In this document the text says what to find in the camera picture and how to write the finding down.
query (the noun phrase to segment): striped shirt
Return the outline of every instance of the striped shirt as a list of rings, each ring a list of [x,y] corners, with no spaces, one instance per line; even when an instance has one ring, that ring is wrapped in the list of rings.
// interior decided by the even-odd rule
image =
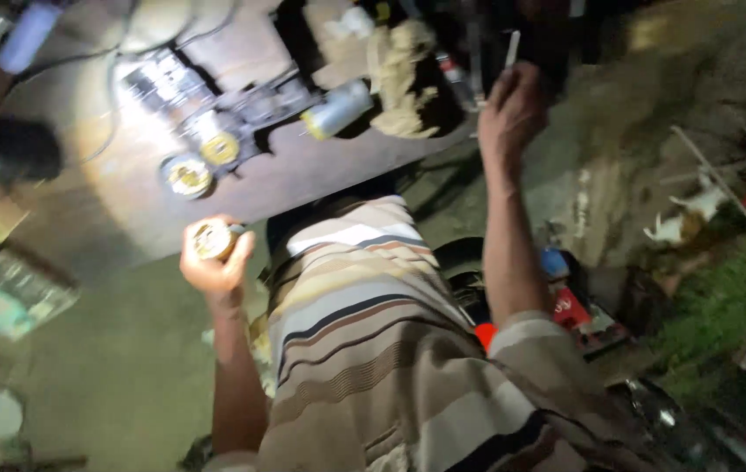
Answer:
[[[273,255],[259,454],[208,469],[652,469],[545,313],[517,314],[485,353],[404,200],[332,214]]]

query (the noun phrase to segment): man's hand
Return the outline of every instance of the man's hand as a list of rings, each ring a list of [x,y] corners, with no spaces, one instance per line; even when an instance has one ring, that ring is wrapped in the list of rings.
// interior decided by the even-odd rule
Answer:
[[[227,215],[217,215],[195,222],[183,232],[181,252],[181,273],[195,288],[204,292],[208,302],[218,303],[229,308],[241,305],[244,290],[244,268],[254,252],[255,235],[252,231],[242,234],[236,240],[233,252],[226,262],[215,259],[201,259],[192,244],[192,236],[209,220],[221,220],[226,225],[237,223]]]
[[[518,179],[525,147],[545,125],[539,69],[517,62],[504,70],[478,119],[478,144],[488,184]]]

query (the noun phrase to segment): man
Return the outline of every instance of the man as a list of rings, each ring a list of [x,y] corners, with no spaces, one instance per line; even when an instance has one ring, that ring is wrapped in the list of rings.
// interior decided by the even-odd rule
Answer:
[[[208,469],[652,468],[548,316],[519,187],[523,150],[545,124],[536,67],[506,70],[478,124],[489,198],[484,275],[499,328],[489,352],[401,198],[334,201],[273,251],[269,402],[240,312],[254,235],[226,264],[184,245],[181,270],[206,294],[215,327]]]

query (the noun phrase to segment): wooden table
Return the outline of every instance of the wooden table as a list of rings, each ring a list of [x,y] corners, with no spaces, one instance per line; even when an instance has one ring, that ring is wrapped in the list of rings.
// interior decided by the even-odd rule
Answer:
[[[266,80],[290,64],[268,17],[279,1],[240,1],[231,26],[186,48],[225,91]],[[138,12],[131,36],[139,38],[138,44],[170,35],[188,11],[186,0],[148,3]],[[116,0],[82,2],[68,10],[40,60],[112,45],[118,36],[117,5]],[[314,74],[323,88],[366,73],[364,43],[352,38],[335,43],[322,29],[323,22],[337,19],[346,5],[310,0],[305,9],[327,60]],[[205,7],[194,30],[217,24],[226,7],[227,0]],[[92,40],[99,46],[91,45]],[[397,139],[369,128],[352,139],[318,142],[301,135],[304,126],[298,121],[270,133],[272,154],[245,162],[238,170],[241,179],[224,177],[208,198],[185,201],[164,188],[157,174],[164,157],[184,149],[182,142],[170,133],[168,123],[121,88],[119,102],[123,123],[115,142],[84,165],[79,164],[81,157],[97,148],[109,130],[104,60],[50,71],[21,86],[3,106],[8,113],[53,123],[67,160],[59,178],[15,189],[15,200],[31,214],[12,238],[83,283],[179,252],[181,231],[197,219],[220,212],[246,222],[264,219],[439,152],[468,139],[474,130],[470,117],[435,139]]]

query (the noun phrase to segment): white wire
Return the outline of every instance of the white wire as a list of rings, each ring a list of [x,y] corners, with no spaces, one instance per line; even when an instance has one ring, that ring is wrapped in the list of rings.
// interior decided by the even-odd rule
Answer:
[[[714,176],[715,180],[717,180],[717,183],[720,185],[721,188],[723,188],[723,191],[725,194],[732,199],[735,202],[735,205],[740,209],[741,213],[743,213],[743,216],[746,217],[746,207],[743,206],[743,203],[740,201],[740,198],[735,195],[735,192],[732,191],[731,188],[729,188],[728,185],[725,184],[725,181],[723,180],[722,176],[720,175],[720,172],[717,171],[717,169],[714,168],[714,166],[711,165],[711,163],[708,161],[708,159],[705,158],[705,156],[702,154],[702,151],[700,151],[700,148],[698,148],[694,142],[688,137],[687,134],[680,128],[679,126],[676,126],[675,124],[670,127],[673,133],[675,133],[677,136],[679,136],[684,144],[688,146],[688,149],[692,153],[694,153],[694,156],[702,163],[702,165],[708,169],[708,171],[711,173],[712,176]]]

